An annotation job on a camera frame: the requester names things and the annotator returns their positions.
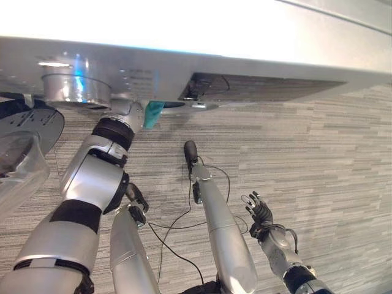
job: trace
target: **teal cloth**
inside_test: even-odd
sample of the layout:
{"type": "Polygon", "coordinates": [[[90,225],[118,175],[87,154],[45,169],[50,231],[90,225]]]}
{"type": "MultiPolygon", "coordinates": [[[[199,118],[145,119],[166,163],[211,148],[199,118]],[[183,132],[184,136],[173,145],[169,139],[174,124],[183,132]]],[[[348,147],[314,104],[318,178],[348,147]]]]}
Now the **teal cloth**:
{"type": "Polygon", "coordinates": [[[151,129],[154,127],[155,123],[160,118],[160,113],[164,109],[165,102],[161,101],[150,101],[145,110],[145,123],[144,127],[146,129],[151,129]]]}

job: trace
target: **black cable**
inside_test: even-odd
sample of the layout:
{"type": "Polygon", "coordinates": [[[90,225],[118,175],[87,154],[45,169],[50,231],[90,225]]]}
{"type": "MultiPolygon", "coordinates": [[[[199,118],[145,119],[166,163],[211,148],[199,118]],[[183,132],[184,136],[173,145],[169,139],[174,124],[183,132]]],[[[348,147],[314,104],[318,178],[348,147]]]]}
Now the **black cable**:
{"type": "Polygon", "coordinates": [[[272,228],[280,228],[286,232],[290,232],[293,236],[294,239],[294,245],[295,245],[295,253],[298,254],[298,236],[295,233],[295,231],[292,228],[285,228],[284,225],[280,225],[280,224],[272,224],[272,225],[266,225],[263,227],[264,230],[271,230],[272,228]]]}
{"type": "MultiPolygon", "coordinates": [[[[219,168],[219,167],[216,167],[216,166],[214,166],[214,165],[205,165],[205,164],[204,164],[204,160],[203,160],[200,156],[198,156],[198,158],[200,158],[200,160],[201,160],[201,162],[202,162],[202,164],[203,164],[204,166],[206,166],[206,167],[211,167],[211,168],[215,168],[216,170],[219,170],[219,171],[221,171],[222,173],[224,173],[224,175],[225,175],[226,178],[227,178],[227,183],[228,183],[227,198],[226,198],[226,203],[228,203],[228,199],[229,199],[229,197],[230,197],[230,189],[231,189],[231,183],[230,183],[230,177],[229,177],[229,175],[226,173],[226,171],[224,171],[223,169],[221,169],[221,168],[219,168]]],[[[185,229],[185,228],[193,228],[193,227],[196,227],[196,226],[198,226],[198,225],[203,225],[203,224],[206,223],[206,222],[201,222],[201,223],[199,223],[199,224],[190,225],[190,226],[188,226],[188,227],[174,227],[174,224],[175,224],[180,218],[182,218],[182,217],[185,216],[186,214],[190,213],[190,211],[192,210],[192,207],[191,207],[191,205],[190,205],[190,188],[191,188],[191,184],[192,184],[192,182],[191,182],[191,180],[190,180],[190,173],[188,174],[188,178],[189,178],[189,193],[188,193],[188,205],[189,205],[189,209],[188,209],[187,211],[185,211],[184,213],[182,213],[180,216],[178,216],[178,217],[171,223],[171,225],[170,225],[169,227],[166,227],[166,226],[163,226],[163,225],[154,224],[154,223],[148,223],[150,227],[151,227],[151,225],[155,225],[156,227],[167,228],[167,229],[168,229],[163,240],[161,240],[161,239],[157,236],[157,234],[155,234],[155,235],[159,238],[159,241],[161,241],[161,243],[162,243],[162,244],[161,244],[161,247],[160,247],[160,259],[159,259],[159,269],[158,269],[157,283],[159,283],[159,280],[160,280],[160,273],[161,273],[161,271],[162,271],[162,256],[163,256],[164,245],[165,245],[169,250],[171,250],[171,249],[165,244],[165,241],[166,241],[166,239],[167,239],[167,236],[168,236],[170,230],[172,230],[172,229],[173,229],[173,230],[180,230],[180,229],[185,229]]],[[[245,226],[246,226],[245,232],[241,232],[241,233],[242,233],[242,234],[247,233],[247,232],[249,231],[249,227],[248,227],[247,223],[245,222],[245,220],[242,219],[242,218],[239,217],[239,216],[234,216],[234,217],[237,217],[238,219],[241,219],[241,220],[244,222],[245,226]]]]}
{"type": "Polygon", "coordinates": [[[162,254],[163,254],[163,250],[164,250],[164,242],[166,241],[167,235],[169,234],[170,230],[172,229],[172,227],[174,226],[174,224],[183,216],[185,216],[187,213],[190,213],[190,211],[192,210],[192,207],[190,205],[190,187],[191,187],[191,180],[190,180],[190,173],[188,174],[188,178],[189,178],[189,193],[188,193],[188,205],[189,205],[189,209],[182,213],[182,215],[178,216],[169,226],[166,235],[164,237],[164,241],[162,242],[162,245],[160,246],[160,259],[159,259],[159,269],[158,269],[158,278],[157,278],[157,284],[159,283],[160,280],[160,271],[162,270],[162,254]]]}
{"type": "Polygon", "coordinates": [[[204,160],[202,159],[202,157],[199,155],[197,157],[200,158],[200,160],[202,161],[202,164],[204,165],[204,160]]]}
{"type": "MultiPolygon", "coordinates": [[[[246,226],[246,230],[245,230],[244,232],[241,232],[241,234],[246,234],[247,231],[249,230],[249,227],[247,226],[246,221],[245,221],[242,217],[239,217],[239,216],[233,216],[233,217],[236,217],[237,219],[241,219],[241,221],[242,221],[242,222],[244,223],[244,225],[246,226]]],[[[169,228],[170,230],[183,230],[183,229],[185,229],[185,228],[194,228],[194,227],[197,227],[198,225],[204,225],[204,224],[206,224],[206,223],[207,223],[207,222],[201,222],[201,223],[199,223],[199,224],[189,225],[189,226],[187,226],[187,227],[167,227],[167,226],[165,226],[165,225],[158,225],[158,224],[155,224],[154,222],[149,222],[149,224],[155,225],[156,227],[159,227],[159,228],[169,228]]]]}
{"type": "Polygon", "coordinates": [[[222,173],[224,173],[225,174],[225,176],[226,176],[226,178],[227,178],[227,183],[228,183],[228,189],[227,189],[227,198],[226,198],[226,203],[228,203],[228,198],[229,198],[229,196],[230,196],[230,177],[228,176],[228,174],[227,174],[227,172],[226,171],[224,171],[223,169],[221,169],[221,168],[219,168],[219,167],[216,167],[216,166],[214,166],[214,165],[206,165],[206,164],[203,164],[205,167],[212,167],[212,168],[215,168],[215,169],[217,169],[217,170],[220,170],[222,173]]]}
{"type": "Polygon", "coordinates": [[[149,227],[151,228],[151,230],[153,231],[153,233],[155,234],[155,236],[158,238],[158,240],[159,240],[160,242],[162,242],[162,245],[165,245],[166,248],[169,249],[175,256],[177,256],[178,258],[180,258],[180,259],[182,259],[182,260],[184,260],[184,261],[186,261],[186,262],[189,262],[191,265],[193,265],[193,266],[196,268],[196,270],[198,271],[198,274],[200,275],[200,279],[202,280],[202,284],[204,285],[204,279],[203,279],[202,272],[199,270],[199,268],[197,267],[197,265],[194,264],[193,262],[191,262],[189,259],[186,259],[186,258],[184,258],[184,257],[182,257],[182,256],[180,256],[180,255],[178,255],[176,252],[174,252],[172,248],[170,248],[162,239],[159,238],[158,234],[155,232],[155,230],[153,229],[153,227],[151,226],[151,224],[149,223],[148,225],[149,225],[149,227]]]}
{"type": "Polygon", "coordinates": [[[227,88],[226,88],[226,90],[223,90],[223,91],[218,91],[218,92],[212,92],[212,93],[203,93],[202,94],[202,96],[204,96],[204,95],[218,95],[218,94],[224,94],[224,93],[226,93],[226,92],[229,92],[230,91],[230,83],[228,82],[228,80],[223,76],[223,75],[221,75],[220,76],[222,79],[223,79],[223,81],[225,81],[225,83],[226,83],[226,86],[227,86],[227,88]]]}
{"type": "Polygon", "coordinates": [[[292,228],[286,228],[286,231],[292,234],[295,244],[295,253],[298,254],[298,236],[292,228]]]}

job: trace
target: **clear plastic container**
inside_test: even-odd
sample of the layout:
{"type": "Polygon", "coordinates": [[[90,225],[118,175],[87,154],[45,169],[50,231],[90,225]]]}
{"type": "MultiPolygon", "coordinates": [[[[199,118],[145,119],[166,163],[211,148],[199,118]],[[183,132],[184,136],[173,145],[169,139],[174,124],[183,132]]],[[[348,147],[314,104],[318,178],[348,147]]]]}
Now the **clear plastic container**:
{"type": "Polygon", "coordinates": [[[39,135],[14,132],[0,138],[0,222],[49,177],[39,135]]]}

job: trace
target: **floor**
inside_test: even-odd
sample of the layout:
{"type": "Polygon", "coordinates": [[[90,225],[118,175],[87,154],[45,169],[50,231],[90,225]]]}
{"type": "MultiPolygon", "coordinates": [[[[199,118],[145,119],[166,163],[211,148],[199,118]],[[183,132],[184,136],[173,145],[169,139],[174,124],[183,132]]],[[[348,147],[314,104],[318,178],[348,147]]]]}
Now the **floor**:
{"type": "MultiPolygon", "coordinates": [[[[0,277],[37,223],[61,201],[59,177],[96,114],[62,111],[64,132],[46,156],[50,178],[43,188],[0,224],[0,277]]],[[[360,92],[306,103],[221,108],[190,118],[161,118],[137,134],[126,172],[144,193],[148,220],[169,225],[187,209],[188,180],[183,144],[194,140],[206,164],[231,179],[230,209],[251,224],[241,194],[259,191],[276,222],[296,230],[300,256],[336,293],[380,294],[392,290],[392,90],[375,86],[360,92]]],[[[223,194],[227,181],[211,170],[223,194]]],[[[179,226],[204,221],[201,206],[179,226]]],[[[102,218],[92,274],[96,293],[113,293],[108,264],[113,213],[102,218]]],[[[165,229],[157,229],[160,236],[165,229]]],[[[155,273],[160,243],[148,226],[140,235],[155,273]]],[[[255,239],[245,234],[258,272],[256,293],[288,293],[275,277],[255,239]]],[[[193,260],[206,281],[216,269],[205,225],[172,231],[167,239],[178,254],[193,260]]],[[[164,250],[162,293],[199,284],[196,270],[164,250]]]]}

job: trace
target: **robot forearm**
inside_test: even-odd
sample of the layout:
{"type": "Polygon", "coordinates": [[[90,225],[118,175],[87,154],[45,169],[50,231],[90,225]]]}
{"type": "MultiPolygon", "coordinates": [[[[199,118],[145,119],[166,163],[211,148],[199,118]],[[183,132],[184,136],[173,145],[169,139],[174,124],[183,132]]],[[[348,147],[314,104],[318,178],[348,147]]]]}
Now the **robot forearm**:
{"type": "Polygon", "coordinates": [[[106,114],[77,151],[61,181],[62,203],[32,232],[2,294],[93,293],[89,278],[98,248],[100,217],[117,208],[129,183],[123,166],[143,109],[106,114]]]}
{"type": "Polygon", "coordinates": [[[260,200],[259,194],[253,192],[249,197],[243,196],[243,201],[255,221],[250,229],[251,236],[258,239],[272,272],[284,282],[290,293],[333,294],[292,250],[285,227],[274,224],[272,212],[260,200]]]}

